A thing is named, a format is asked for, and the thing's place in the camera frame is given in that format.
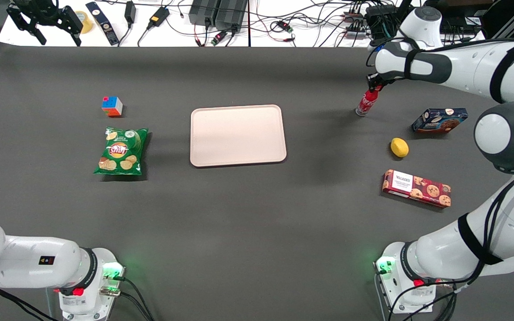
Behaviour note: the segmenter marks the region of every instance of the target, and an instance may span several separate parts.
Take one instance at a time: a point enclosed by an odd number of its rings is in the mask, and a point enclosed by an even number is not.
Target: rubik's cube
[[[122,102],[118,97],[104,97],[102,99],[102,110],[108,117],[122,115]]]

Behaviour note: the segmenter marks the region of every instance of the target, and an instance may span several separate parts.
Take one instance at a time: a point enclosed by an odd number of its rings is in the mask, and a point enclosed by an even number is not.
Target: gray table surface
[[[371,262],[383,248],[454,221],[508,177],[473,142],[491,100],[402,81],[369,116],[355,116],[365,57],[363,49],[0,45],[0,225],[109,248],[159,320],[379,321]],[[124,118],[104,116],[105,95],[120,97]],[[191,166],[194,109],[269,103],[283,112],[285,162]],[[446,136],[411,134],[429,107],[465,107],[470,117]],[[106,126],[151,130],[141,181],[92,174]],[[388,150],[396,136],[410,144],[400,161]],[[451,185],[453,206],[382,195],[390,168]],[[45,291],[10,291],[46,311]],[[32,319],[0,298],[0,320]],[[140,318],[121,299],[111,320]],[[514,274],[462,292],[453,320],[514,320]]]

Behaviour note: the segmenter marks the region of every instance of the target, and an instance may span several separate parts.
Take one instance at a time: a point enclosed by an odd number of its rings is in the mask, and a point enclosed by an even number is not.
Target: power supply
[[[249,0],[221,0],[220,9],[216,17],[218,30],[241,31],[243,17]]]
[[[214,26],[218,8],[222,0],[194,0],[191,4],[190,24],[198,26]]]

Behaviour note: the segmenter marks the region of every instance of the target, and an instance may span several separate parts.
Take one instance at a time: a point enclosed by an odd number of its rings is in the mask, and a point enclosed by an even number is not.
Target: cookie box
[[[394,170],[384,174],[382,191],[439,207],[451,206],[451,187]]]
[[[468,116],[465,108],[429,108],[412,124],[412,130],[414,132],[450,132]]]

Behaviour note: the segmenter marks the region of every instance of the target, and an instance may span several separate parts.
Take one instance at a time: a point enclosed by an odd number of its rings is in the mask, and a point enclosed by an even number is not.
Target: tape roll
[[[86,15],[86,12],[75,12],[80,22],[82,22],[82,30],[81,34],[86,34],[88,31],[92,29],[92,21]]]

